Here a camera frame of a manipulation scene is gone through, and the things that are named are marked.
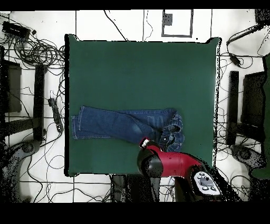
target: black metal stand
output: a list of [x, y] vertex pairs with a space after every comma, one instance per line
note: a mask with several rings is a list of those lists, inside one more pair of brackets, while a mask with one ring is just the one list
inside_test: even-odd
[[234, 145], [237, 134], [247, 138], [252, 138], [258, 142], [263, 142], [265, 139], [263, 127], [255, 127], [250, 124], [238, 123], [238, 83], [239, 72], [231, 71], [229, 75], [228, 88], [228, 112], [227, 112], [227, 132], [226, 145]]
[[[7, 105], [7, 73], [3, 69], [4, 48], [0, 48], [0, 200], [1, 202], [22, 202], [20, 196], [20, 169], [23, 159], [33, 155], [40, 149], [40, 144], [45, 134], [43, 128], [44, 114], [44, 76], [46, 68], [39, 64], [35, 67], [35, 95], [33, 119], [15, 120], [5, 122]], [[5, 136], [33, 129], [34, 139], [24, 141], [12, 147], [5, 145]]]

